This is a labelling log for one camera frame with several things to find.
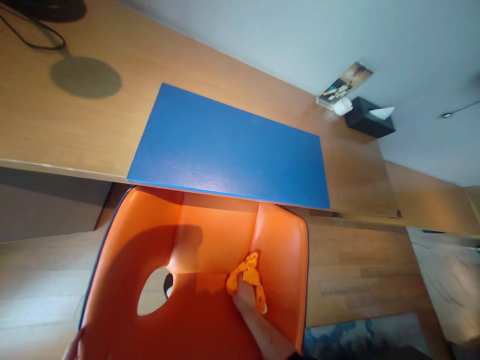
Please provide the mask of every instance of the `electrical cord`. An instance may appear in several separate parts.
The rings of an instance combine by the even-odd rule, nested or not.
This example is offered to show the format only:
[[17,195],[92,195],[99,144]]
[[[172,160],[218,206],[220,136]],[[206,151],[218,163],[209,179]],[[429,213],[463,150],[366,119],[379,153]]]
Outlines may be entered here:
[[469,107],[471,107],[471,106],[473,106],[473,105],[476,105],[476,104],[478,104],[478,103],[480,103],[480,100],[475,101],[474,103],[471,103],[470,105],[467,105],[467,106],[464,106],[464,107],[462,107],[462,108],[459,108],[458,110],[455,110],[455,111],[452,111],[452,112],[443,113],[443,114],[441,115],[441,117],[442,117],[442,118],[445,118],[445,119],[448,119],[448,118],[450,118],[453,114],[458,113],[459,111],[465,110],[466,108],[469,108]]
[[41,27],[41,28],[44,28],[46,29],[47,31],[51,32],[52,34],[55,34],[57,37],[59,37],[61,39],[61,43],[58,44],[58,45],[55,45],[55,46],[41,46],[41,45],[35,45],[31,42],[28,42],[26,41],[13,27],[12,25],[9,24],[9,22],[0,14],[0,19],[10,28],[11,31],[13,31],[13,33],[25,44],[27,45],[29,48],[32,48],[32,49],[35,49],[35,50],[45,50],[45,51],[60,51],[62,49],[64,49],[65,47],[67,47],[67,42],[65,41],[64,37],[62,35],[60,35],[58,32],[56,32],[54,29],[52,29],[50,26],[48,25],[45,25],[44,23],[38,21],[36,18],[34,17],[31,17],[31,16],[27,16],[27,15],[23,15],[24,17],[22,16],[18,16],[17,14],[13,13],[12,11],[9,11],[8,9],[4,8],[3,6],[0,6],[0,9],[4,10],[4,11],[7,11],[13,15],[15,15],[17,18],[19,19],[22,19],[22,20],[25,20],[25,21],[30,21],[32,22],[33,24]]

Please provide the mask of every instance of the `blue rug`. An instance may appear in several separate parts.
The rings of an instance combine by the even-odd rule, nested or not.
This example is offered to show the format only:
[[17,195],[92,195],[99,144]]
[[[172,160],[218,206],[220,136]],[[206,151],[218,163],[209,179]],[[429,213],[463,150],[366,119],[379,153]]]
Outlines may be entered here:
[[306,328],[303,355],[321,360],[357,360],[408,345],[429,356],[414,313]]

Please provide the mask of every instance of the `tissue box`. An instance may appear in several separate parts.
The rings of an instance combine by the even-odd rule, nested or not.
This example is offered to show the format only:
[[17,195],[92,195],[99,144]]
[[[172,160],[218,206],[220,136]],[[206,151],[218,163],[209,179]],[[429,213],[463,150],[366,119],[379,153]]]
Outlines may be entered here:
[[350,129],[358,130],[377,139],[395,132],[392,117],[381,120],[369,113],[370,110],[380,109],[379,106],[361,97],[352,100],[353,110],[345,114],[346,125]]

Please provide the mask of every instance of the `hand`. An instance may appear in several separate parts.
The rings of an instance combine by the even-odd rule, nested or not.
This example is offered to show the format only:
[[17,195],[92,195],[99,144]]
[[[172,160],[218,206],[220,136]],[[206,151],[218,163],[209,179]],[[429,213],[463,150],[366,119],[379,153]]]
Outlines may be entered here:
[[80,339],[84,335],[85,328],[81,328],[71,341],[70,345],[65,350],[62,360],[75,360],[77,358],[77,352],[79,351]]
[[242,315],[257,311],[255,289],[243,281],[242,274],[238,274],[238,291],[233,294],[233,303]]

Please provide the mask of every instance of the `orange cloth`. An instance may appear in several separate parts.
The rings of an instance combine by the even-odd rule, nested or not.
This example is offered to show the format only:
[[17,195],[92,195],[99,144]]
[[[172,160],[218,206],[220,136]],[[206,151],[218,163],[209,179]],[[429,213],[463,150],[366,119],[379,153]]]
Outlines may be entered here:
[[259,313],[266,314],[267,303],[265,302],[264,287],[260,283],[260,274],[257,270],[258,259],[258,252],[252,252],[250,255],[248,255],[245,261],[242,261],[240,265],[238,265],[236,269],[230,273],[230,276],[226,281],[226,291],[230,294],[230,296],[235,294],[235,292],[239,289],[239,274],[243,273],[243,281],[255,287],[256,309]]

